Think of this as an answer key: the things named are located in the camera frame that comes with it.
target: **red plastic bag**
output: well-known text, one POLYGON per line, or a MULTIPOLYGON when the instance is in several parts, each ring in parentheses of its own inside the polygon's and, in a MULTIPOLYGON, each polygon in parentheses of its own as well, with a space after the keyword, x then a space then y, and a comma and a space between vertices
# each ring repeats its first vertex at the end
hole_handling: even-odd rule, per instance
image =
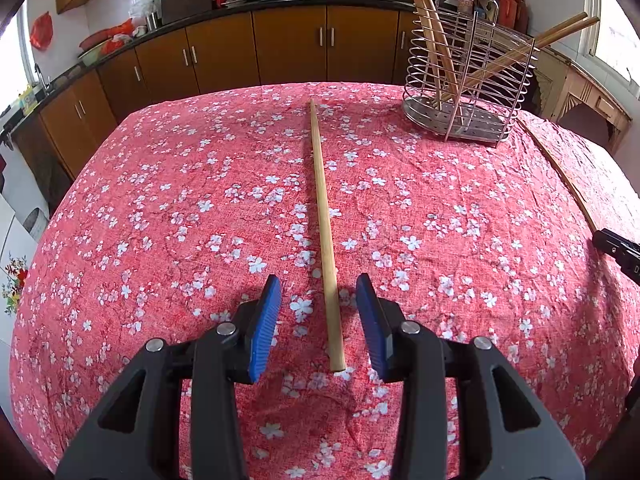
POLYGON ((29 41, 33 48, 44 52, 51 44, 51 38, 53 38, 53 21, 51 21, 51 16, 49 15, 49 11, 47 11, 41 16, 38 16, 33 22, 29 41))

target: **metal container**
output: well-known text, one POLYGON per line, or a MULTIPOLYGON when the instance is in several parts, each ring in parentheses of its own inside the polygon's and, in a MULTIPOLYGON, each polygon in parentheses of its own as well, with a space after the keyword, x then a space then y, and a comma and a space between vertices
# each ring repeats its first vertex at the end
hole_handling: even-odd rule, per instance
MULTIPOLYGON (((421 14, 428 16, 423 9, 421 14)), ((458 92, 449 91, 443 54, 425 40, 418 16, 414 23, 402 110, 414 123, 437 135, 490 142, 506 140, 532 77, 534 39, 472 16, 438 10, 453 62, 458 92), (519 62, 492 64, 519 51, 519 62)), ((426 29, 431 36, 433 26, 426 29)))
POLYGON ((154 30, 157 30, 161 25, 160 25, 160 18, 158 17, 158 13, 157 12, 150 12, 148 15, 146 15, 145 17, 146 19, 146 31, 147 32, 153 32, 154 30))

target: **wooden stick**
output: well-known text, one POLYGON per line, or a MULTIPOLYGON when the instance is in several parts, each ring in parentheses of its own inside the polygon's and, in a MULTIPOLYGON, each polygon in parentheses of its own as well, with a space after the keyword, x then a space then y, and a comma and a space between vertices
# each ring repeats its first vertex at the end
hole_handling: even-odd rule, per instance
MULTIPOLYGON (((562 40, 563 38, 570 36, 575 32, 579 32, 584 28, 591 27, 591 25, 594 25, 599 21, 600 19, 594 16, 593 18, 589 18, 588 20, 584 20, 583 22, 575 22, 573 25, 565 27, 561 30, 557 30, 556 32, 552 32, 551 34, 549 32, 553 31, 553 29, 557 26, 554 28, 550 28, 548 31, 543 32, 536 37, 536 47, 539 49, 545 48, 546 46, 549 46, 556 41, 562 40)), ((505 68, 508 68, 519 61, 523 61, 527 58, 528 55, 529 49, 527 49, 526 52, 518 49, 508 51, 503 56, 500 56, 499 58, 489 63, 485 68, 480 68, 469 74, 463 82, 465 83, 465 90, 470 90, 473 87, 482 84, 487 76, 491 77, 495 73, 498 73, 501 70, 504 70, 505 68)), ((442 101, 446 102, 450 99, 453 99, 454 97, 455 95, 447 93, 442 96, 442 101)))
POLYGON ((533 134, 533 132, 529 130, 529 128, 527 128, 527 126, 523 121, 521 121, 519 118, 516 118, 516 120, 518 121, 518 124, 522 127, 522 129, 529 134, 529 137, 531 137, 531 140, 533 140, 533 143, 540 150, 540 153, 542 153, 545 156, 546 160, 549 161, 549 164, 551 165, 551 167, 554 170, 556 170, 556 173, 560 176, 560 180, 562 180, 562 183, 567 187, 571 196, 574 197, 575 202, 578 205, 578 208, 580 208, 580 211, 584 215, 584 219, 586 220, 587 225, 589 226, 589 229, 591 229, 591 234, 596 232, 598 228, 596 227, 596 223, 593 221, 593 218, 591 217, 587 209, 587 205, 585 204, 584 197, 582 196, 580 191, 577 189, 577 187, 574 186, 574 183, 571 182, 571 180, 569 179, 567 174, 564 172, 564 170, 562 170, 562 168, 560 167, 560 164, 558 164, 558 161, 555 160, 554 156, 551 155, 549 150, 546 149, 545 145, 542 144, 542 142, 540 142, 540 139, 537 138, 533 134))
POLYGON ((444 67, 444 73, 447 81, 449 82, 450 91, 458 94, 458 82, 456 80, 456 70, 453 66, 451 58, 451 51, 447 43, 447 38, 444 35, 442 23, 440 17, 436 11, 436 6, 433 0, 414 0, 418 15, 420 16, 420 22, 422 23, 422 30, 424 32, 425 40, 427 41, 427 48, 430 52, 436 54, 434 58, 437 63, 437 51, 440 51, 440 58, 442 59, 442 65, 444 67))
POLYGON ((324 286, 324 309, 326 328, 329 335, 329 368, 332 372, 345 369, 344 343, 342 341, 342 323, 340 322, 340 303, 338 300, 338 278, 335 272, 334 241, 331 236, 329 220, 329 199, 326 195, 324 162, 320 144, 320 127, 316 115, 316 104, 311 106, 311 140, 314 146, 314 173, 316 174, 316 200, 318 202, 318 223, 320 225, 320 251, 322 257, 322 284, 324 286))

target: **table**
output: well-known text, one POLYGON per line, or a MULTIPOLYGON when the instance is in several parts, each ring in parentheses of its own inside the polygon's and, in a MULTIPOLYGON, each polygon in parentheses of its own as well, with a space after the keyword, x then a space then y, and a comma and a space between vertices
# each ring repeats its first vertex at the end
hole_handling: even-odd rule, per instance
MULTIPOLYGON (((497 149, 404 118, 402 89, 289 84, 129 116, 79 175, 31 267, 14 331, 14 415, 55 469, 144 342, 196 338, 256 298, 283 304, 268 369, 237 388, 251 476, 388 475, 401 386, 369 366, 354 309, 363 271, 439 336, 497 344, 588 459, 622 410, 639 289, 588 243, 558 174, 519 126, 497 149), (348 368, 328 371, 308 100, 319 105, 348 368)), ((596 224, 638 238, 640 201, 610 156, 520 114, 596 224)), ((190 476, 189 385, 180 474, 190 476)), ((450 464, 458 444, 449 399, 450 464)))

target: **wire rack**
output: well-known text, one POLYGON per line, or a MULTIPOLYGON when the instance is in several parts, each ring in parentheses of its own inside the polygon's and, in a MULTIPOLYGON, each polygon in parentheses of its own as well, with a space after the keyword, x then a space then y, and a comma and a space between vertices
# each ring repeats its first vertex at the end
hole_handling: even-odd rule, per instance
POLYGON ((495 146, 506 140, 532 77, 534 39, 480 20, 477 13, 439 9, 445 45, 441 36, 438 42, 434 22, 420 18, 428 11, 417 9, 415 14, 402 96, 406 116, 444 140, 457 137, 495 146), (453 70, 450 64, 445 68, 443 49, 435 44, 448 46, 453 70), (452 92, 452 81, 457 92, 452 92))

